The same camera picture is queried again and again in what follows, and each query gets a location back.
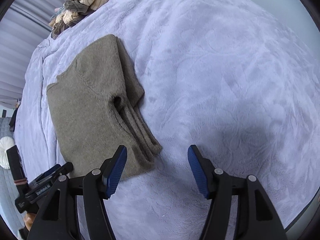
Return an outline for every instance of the fleece blanket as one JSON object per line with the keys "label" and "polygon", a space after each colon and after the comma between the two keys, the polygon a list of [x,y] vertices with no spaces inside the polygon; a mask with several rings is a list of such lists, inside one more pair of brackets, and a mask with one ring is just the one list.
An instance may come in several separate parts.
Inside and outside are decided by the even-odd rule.
{"label": "fleece blanket", "polygon": [[[109,0],[35,50],[15,140],[29,180],[64,160],[46,89],[112,33],[145,90],[140,111],[163,146],[151,172],[106,201],[117,239],[198,239],[210,205],[187,160],[196,144],[231,175],[257,176],[286,227],[320,178],[320,67],[286,26],[250,0]],[[89,240],[83,207],[81,230]],[[228,239],[232,237],[231,212]]]}

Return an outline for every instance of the brown sweater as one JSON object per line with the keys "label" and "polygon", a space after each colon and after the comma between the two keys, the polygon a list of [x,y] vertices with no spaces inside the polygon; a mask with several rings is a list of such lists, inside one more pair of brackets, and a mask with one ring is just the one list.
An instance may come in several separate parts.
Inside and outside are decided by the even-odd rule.
{"label": "brown sweater", "polygon": [[114,35],[95,41],[47,87],[52,122],[72,177],[84,176],[125,145],[122,178],[153,167],[161,146],[143,121],[139,84],[124,46]]}

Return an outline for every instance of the white knit hat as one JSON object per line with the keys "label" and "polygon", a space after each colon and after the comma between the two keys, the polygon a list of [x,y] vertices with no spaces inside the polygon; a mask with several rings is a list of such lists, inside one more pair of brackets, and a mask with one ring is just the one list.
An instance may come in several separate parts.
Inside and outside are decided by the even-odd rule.
{"label": "white knit hat", "polygon": [[11,137],[3,137],[0,139],[0,166],[6,170],[10,169],[7,150],[15,145]]}

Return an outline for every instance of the curtain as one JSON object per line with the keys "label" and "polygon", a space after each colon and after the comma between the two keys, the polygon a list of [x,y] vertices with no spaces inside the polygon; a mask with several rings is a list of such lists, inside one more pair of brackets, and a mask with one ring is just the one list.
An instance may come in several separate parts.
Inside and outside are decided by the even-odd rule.
{"label": "curtain", "polygon": [[14,108],[37,45],[50,34],[54,9],[65,0],[15,0],[0,22],[0,105]]}

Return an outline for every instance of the round metal pin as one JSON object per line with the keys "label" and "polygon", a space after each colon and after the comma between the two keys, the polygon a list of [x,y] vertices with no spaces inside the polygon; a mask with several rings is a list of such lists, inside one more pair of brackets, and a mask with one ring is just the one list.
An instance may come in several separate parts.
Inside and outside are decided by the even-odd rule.
{"label": "round metal pin", "polygon": [[99,169],[94,169],[93,171],[92,171],[92,174],[93,175],[99,175],[101,173],[101,171],[99,170]]}
{"label": "round metal pin", "polygon": [[214,170],[214,173],[215,173],[215,174],[218,174],[218,175],[221,175],[221,174],[223,174],[223,170],[217,168],[217,169]]}
{"label": "round metal pin", "polygon": [[62,175],[58,178],[59,181],[65,181],[67,179],[66,175]]}
{"label": "round metal pin", "polygon": [[252,181],[252,182],[255,182],[255,181],[257,180],[257,178],[256,178],[255,176],[253,176],[253,175],[249,175],[249,176],[248,176],[248,179],[249,179],[250,181]]}

